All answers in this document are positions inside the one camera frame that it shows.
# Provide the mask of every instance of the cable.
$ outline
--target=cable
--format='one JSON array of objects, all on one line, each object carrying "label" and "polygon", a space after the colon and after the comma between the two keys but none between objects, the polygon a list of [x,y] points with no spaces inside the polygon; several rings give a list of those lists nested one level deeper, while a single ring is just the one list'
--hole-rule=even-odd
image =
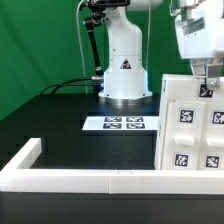
[{"label": "cable", "polygon": [[146,63],[145,69],[148,72],[148,60],[149,60],[149,42],[150,42],[150,28],[151,28],[151,1],[149,1],[149,18],[148,18],[148,37],[147,37],[147,48],[146,48]]},{"label": "cable", "polygon": [[85,63],[85,57],[84,57],[83,46],[82,46],[82,37],[81,37],[80,25],[79,25],[79,11],[80,11],[80,7],[81,7],[81,5],[83,4],[84,1],[85,0],[81,0],[80,3],[78,4],[77,11],[76,11],[76,23],[77,23],[77,32],[78,32],[79,48],[80,48],[81,59],[82,59],[83,75],[84,75],[84,77],[87,77],[87,73],[86,73],[86,63]]},{"label": "cable", "polygon": [[[92,80],[91,78],[78,78],[78,79],[72,79],[72,80],[68,80],[66,82],[63,82],[61,85],[64,84],[70,84],[70,83],[74,83],[74,82],[80,82],[80,81],[89,81]],[[51,94],[56,93],[62,86],[57,86],[54,90],[52,90]]]},{"label": "cable", "polygon": [[66,86],[66,87],[69,87],[69,86],[86,86],[86,87],[88,87],[88,86],[93,86],[93,85],[87,85],[87,84],[84,84],[84,85],[82,85],[82,84],[55,84],[55,85],[51,85],[51,86],[46,87],[44,90],[41,91],[40,95],[44,94],[44,92],[46,90],[48,90],[52,87],[58,87],[58,86],[60,86],[60,87],[63,87],[63,86]]}]

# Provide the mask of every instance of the black tabletop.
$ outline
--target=black tabletop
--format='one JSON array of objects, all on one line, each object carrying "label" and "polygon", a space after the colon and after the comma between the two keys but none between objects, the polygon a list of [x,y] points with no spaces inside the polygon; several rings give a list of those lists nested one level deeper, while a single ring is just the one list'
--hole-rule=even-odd
[{"label": "black tabletop", "polygon": [[[94,95],[40,95],[0,122],[0,169],[31,137],[37,168],[154,169],[156,131],[83,131],[87,116],[157,116],[150,104],[112,106]],[[223,223],[223,196],[0,194],[0,223]]]}]

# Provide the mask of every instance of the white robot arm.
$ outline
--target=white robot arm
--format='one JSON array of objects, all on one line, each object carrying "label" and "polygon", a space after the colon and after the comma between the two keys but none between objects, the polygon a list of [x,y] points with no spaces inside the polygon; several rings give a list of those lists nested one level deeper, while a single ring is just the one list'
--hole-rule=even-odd
[{"label": "white robot arm", "polygon": [[207,88],[220,87],[224,57],[224,1],[171,0],[171,15],[180,55],[190,59],[196,77],[206,79]]},{"label": "white robot arm", "polygon": [[102,16],[93,23],[98,24],[103,20],[109,36],[109,67],[104,72],[104,89],[99,93],[101,102],[138,104],[151,98],[147,71],[142,66],[142,32],[128,21],[126,9],[149,10],[159,6],[161,2],[162,0],[88,2],[93,13]]}]

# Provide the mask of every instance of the green backdrop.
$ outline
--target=green backdrop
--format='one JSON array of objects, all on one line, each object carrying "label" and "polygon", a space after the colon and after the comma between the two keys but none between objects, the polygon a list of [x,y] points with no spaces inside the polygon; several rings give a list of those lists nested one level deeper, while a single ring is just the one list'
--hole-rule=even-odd
[{"label": "green backdrop", "polygon": [[[149,74],[153,92],[160,92],[164,73],[190,74],[189,62],[179,57],[174,18],[164,0],[152,11]],[[75,13],[78,0],[1,0],[0,1],[0,120],[39,94],[48,85],[82,77]],[[83,10],[80,21],[90,15]],[[143,31],[145,58],[146,12],[128,12],[128,18]],[[87,74],[94,74],[87,33],[81,25]],[[96,29],[102,65],[108,66],[105,26]],[[71,87],[69,92],[84,88]]]}]

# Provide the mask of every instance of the white plastic frame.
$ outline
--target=white plastic frame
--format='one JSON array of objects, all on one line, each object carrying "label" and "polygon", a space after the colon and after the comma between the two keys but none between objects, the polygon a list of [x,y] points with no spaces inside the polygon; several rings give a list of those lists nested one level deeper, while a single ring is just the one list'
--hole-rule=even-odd
[{"label": "white plastic frame", "polygon": [[30,139],[0,172],[0,191],[224,194],[222,171],[29,169],[41,151],[41,139]]}]

